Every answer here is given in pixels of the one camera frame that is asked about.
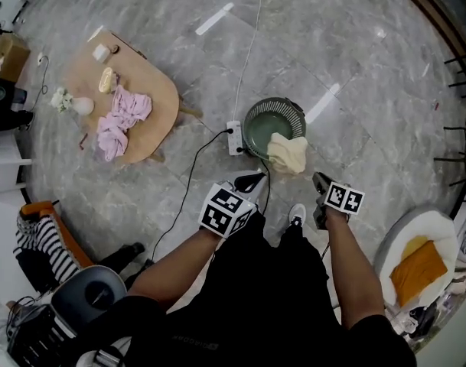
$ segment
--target marble floor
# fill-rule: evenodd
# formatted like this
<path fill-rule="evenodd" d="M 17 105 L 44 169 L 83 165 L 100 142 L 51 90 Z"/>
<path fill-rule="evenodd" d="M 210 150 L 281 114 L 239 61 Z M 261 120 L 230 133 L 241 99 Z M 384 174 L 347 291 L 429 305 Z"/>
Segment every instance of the marble floor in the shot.
<path fill-rule="evenodd" d="M 195 33 L 228 3 L 233 8 L 210 30 Z M 28 107 L 41 85 L 37 54 L 51 62 L 49 93 L 37 105 L 31 130 L 21 136 L 24 154 L 34 159 L 26 173 L 28 191 L 32 200 L 60 200 L 65 223 L 95 259 L 123 242 L 140 241 L 151 252 L 171 225 L 195 151 L 232 118 L 257 9 L 258 0 L 31 0 L 16 28 L 32 49 L 21 81 L 29 90 Z M 168 74 L 187 106 L 204 112 L 200 120 L 180 115 L 160 149 L 164 164 L 107 164 L 92 140 L 81 151 L 81 121 L 49 106 L 72 55 L 101 25 Z M 464 124 L 466 116 L 466 102 L 447 87 L 458 70 L 443 64 L 450 56 L 410 0 L 262 0 L 236 117 L 262 98 L 286 96 L 304 109 L 310 144 L 303 174 L 272 173 L 265 237 L 273 245 L 291 205 L 301 202 L 313 212 L 314 171 L 367 193 L 350 225 L 370 260 L 407 210 L 433 203 L 450 211 L 458 187 L 448 184 L 461 179 L 464 169 L 432 160 L 464 146 L 461 132 L 442 129 Z M 212 182 L 227 171 L 259 165 L 248 156 L 230 157 L 226 137 L 207 148 L 198 158 L 184 211 L 156 257 L 197 229 Z M 312 216 L 305 236 L 321 250 L 328 241 Z M 324 261 L 330 272 L 329 254 Z M 198 281 L 191 294 L 199 287 Z M 330 291 L 335 303 L 331 281 Z"/>

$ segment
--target orange cloth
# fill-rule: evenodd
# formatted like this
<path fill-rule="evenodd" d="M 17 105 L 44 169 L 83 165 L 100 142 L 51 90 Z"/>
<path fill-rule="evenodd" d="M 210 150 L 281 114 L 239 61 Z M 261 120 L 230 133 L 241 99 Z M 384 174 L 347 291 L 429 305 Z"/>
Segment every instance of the orange cloth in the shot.
<path fill-rule="evenodd" d="M 414 252 L 416 252 L 416 250 L 421 248 L 428 241 L 429 241 L 429 239 L 426 236 L 417 235 L 411 241 L 406 243 L 406 247 L 404 248 L 404 250 L 402 251 L 402 254 L 401 254 L 401 261 L 404 260 L 405 258 L 409 257 Z"/>
<path fill-rule="evenodd" d="M 447 268 L 433 241 L 426 242 L 391 273 L 399 305 L 403 307 L 445 273 Z"/>

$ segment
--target white cable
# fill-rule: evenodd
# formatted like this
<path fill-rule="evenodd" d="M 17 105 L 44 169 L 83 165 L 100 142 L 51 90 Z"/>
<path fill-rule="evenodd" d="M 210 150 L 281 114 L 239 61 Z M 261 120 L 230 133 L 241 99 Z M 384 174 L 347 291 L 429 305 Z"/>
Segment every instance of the white cable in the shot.
<path fill-rule="evenodd" d="M 243 81 L 243 75 L 245 74 L 246 66 L 248 65 L 248 60 L 249 60 L 249 55 L 251 54 L 251 49 L 253 47 L 253 44 L 255 43 L 256 33 L 258 32 L 258 23 L 259 23 L 259 20 L 260 20 L 261 10 L 262 10 L 262 0 L 259 0 L 258 14 L 256 14 L 255 32 L 253 33 L 253 38 L 251 40 L 251 44 L 249 44 L 248 54 L 246 55 L 246 61 L 245 61 L 245 65 L 243 67 L 243 71 L 241 71 L 240 82 L 238 83 L 238 90 L 236 91 L 236 102 L 234 104 L 234 112 L 233 112 L 232 121 L 234 121 L 234 117 L 236 117 L 236 109 L 238 108 L 238 98 L 240 97 L 241 82 Z"/>

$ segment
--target black chair leg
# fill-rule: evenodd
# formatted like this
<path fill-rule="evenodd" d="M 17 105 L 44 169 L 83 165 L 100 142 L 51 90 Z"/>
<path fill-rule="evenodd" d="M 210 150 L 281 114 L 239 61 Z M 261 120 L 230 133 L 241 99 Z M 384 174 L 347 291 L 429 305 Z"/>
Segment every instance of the black chair leg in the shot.
<path fill-rule="evenodd" d="M 450 60 L 444 61 L 444 64 L 453 63 L 454 61 L 462 60 L 464 57 L 465 57 L 465 56 L 460 56 L 460 57 L 452 58 L 452 59 L 450 59 Z"/>
<path fill-rule="evenodd" d="M 452 128 L 450 126 L 444 126 L 444 131 L 466 131 L 466 127 L 458 126 L 458 127 Z"/>
<path fill-rule="evenodd" d="M 465 82 L 459 82 L 459 83 L 452 83 L 452 84 L 448 85 L 448 88 L 463 86 L 464 84 L 466 84 L 466 81 Z"/>
<path fill-rule="evenodd" d="M 459 185 L 459 184 L 462 184 L 466 181 L 466 178 L 463 179 L 463 180 L 458 180 L 457 182 L 452 182 L 448 185 L 448 187 L 453 187 L 454 185 Z"/>
<path fill-rule="evenodd" d="M 433 158 L 434 161 L 464 163 L 465 159 Z"/>

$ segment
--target hand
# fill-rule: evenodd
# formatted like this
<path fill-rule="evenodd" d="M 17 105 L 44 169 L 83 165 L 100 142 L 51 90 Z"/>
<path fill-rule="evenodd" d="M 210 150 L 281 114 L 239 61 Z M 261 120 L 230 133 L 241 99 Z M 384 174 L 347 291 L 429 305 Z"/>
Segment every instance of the hand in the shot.
<path fill-rule="evenodd" d="M 336 210 L 330 206 L 326 206 L 326 218 L 328 222 L 347 222 L 347 214 Z"/>

